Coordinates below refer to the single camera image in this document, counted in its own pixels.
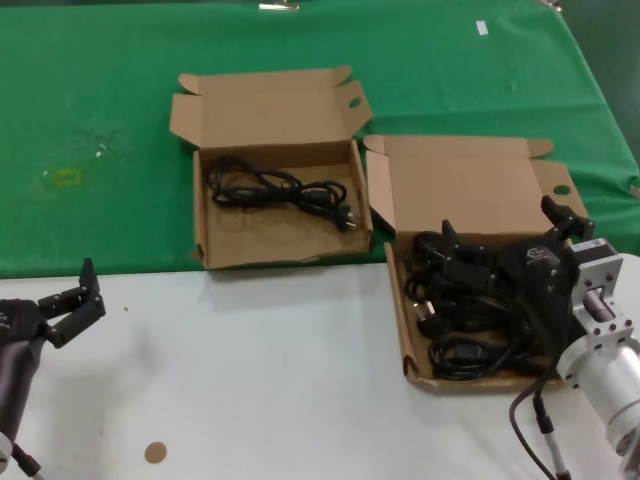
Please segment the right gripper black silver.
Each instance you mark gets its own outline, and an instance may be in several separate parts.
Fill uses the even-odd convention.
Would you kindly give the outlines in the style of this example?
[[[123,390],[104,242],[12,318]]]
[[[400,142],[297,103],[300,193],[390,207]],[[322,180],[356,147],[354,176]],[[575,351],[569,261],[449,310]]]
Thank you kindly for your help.
[[[634,322],[614,298],[622,255],[605,239],[591,240],[595,223],[569,206],[545,195],[541,209],[552,227],[544,236],[504,250],[500,266],[544,349],[564,351],[584,339],[595,349],[629,345],[638,350]],[[583,242],[561,242],[573,237]],[[443,220],[441,253],[447,279],[470,289],[496,287],[498,247],[461,244],[451,223]]]

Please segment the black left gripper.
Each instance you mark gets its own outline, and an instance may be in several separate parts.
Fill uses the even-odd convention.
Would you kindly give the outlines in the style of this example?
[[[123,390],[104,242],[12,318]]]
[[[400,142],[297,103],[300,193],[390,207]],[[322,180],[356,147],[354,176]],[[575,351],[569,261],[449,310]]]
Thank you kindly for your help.
[[[1,344],[45,337],[61,349],[106,315],[91,258],[83,262],[79,286],[38,301],[1,301]]]

